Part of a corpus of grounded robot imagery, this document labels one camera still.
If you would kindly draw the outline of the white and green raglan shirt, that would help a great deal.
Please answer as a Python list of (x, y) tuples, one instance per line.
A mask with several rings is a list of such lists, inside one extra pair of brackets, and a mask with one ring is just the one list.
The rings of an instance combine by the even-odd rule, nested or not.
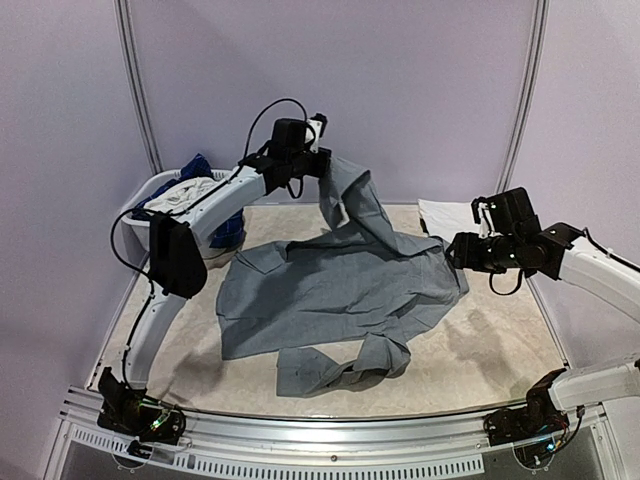
[(437, 236), (452, 242), (460, 232), (478, 233), (480, 225), (474, 222), (470, 202), (439, 202), (418, 200), (420, 226), (428, 236)]

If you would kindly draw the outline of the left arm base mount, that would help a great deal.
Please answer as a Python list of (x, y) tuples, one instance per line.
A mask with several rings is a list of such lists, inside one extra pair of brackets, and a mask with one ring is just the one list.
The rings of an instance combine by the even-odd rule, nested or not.
[(111, 367), (103, 370), (98, 381), (103, 403), (97, 425), (134, 438), (128, 452), (142, 453), (142, 444), (161, 443), (177, 446), (187, 426), (186, 415), (177, 406), (148, 397), (145, 389), (133, 389), (118, 380)]

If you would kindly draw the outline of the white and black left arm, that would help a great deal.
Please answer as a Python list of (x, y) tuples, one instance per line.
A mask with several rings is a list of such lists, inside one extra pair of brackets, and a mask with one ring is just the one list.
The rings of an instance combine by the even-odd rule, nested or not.
[(101, 374), (101, 395), (125, 390), (144, 394), (172, 322), (206, 284), (208, 273), (200, 248), (208, 244), (207, 237), (233, 214), (291, 180), (323, 177), (330, 158), (331, 151), (322, 147), (282, 159), (254, 153), (185, 210), (150, 213), (150, 264), (142, 273), (150, 283), (150, 293), (125, 344), (120, 373), (106, 367)]

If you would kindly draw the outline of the grey garment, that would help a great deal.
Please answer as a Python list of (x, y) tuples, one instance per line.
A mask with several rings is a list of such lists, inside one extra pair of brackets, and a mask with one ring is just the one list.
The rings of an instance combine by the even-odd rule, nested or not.
[(366, 168), (333, 158), (319, 207), (326, 233), (237, 253), (216, 299), (222, 358), (276, 353), (282, 397), (402, 375), (410, 340), (468, 292), (445, 240), (393, 228)]

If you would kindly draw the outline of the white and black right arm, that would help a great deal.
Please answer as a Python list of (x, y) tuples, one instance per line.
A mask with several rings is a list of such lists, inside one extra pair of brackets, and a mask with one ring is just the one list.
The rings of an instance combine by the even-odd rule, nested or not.
[[(446, 255), (456, 269), (491, 276), (509, 269), (524, 278), (536, 273), (589, 292), (634, 321), (639, 320), (639, 268), (597, 245), (587, 230), (557, 223), (527, 239), (514, 234), (482, 238), (455, 235)], [(556, 411), (639, 395), (639, 355), (582, 369), (552, 373), (527, 393), (528, 406), (517, 415), (517, 427), (537, 436), (552, 424)]]

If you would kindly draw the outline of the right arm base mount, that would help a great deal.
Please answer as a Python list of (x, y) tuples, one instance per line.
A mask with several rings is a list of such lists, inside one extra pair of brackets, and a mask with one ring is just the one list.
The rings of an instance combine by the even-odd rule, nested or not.
[(548, 467), (575, 437), (568, 416), (543, 400), (520, 408), (501, 408), (483, 418), (491, 446), (511, 444), (517, 462), (529, 470)]

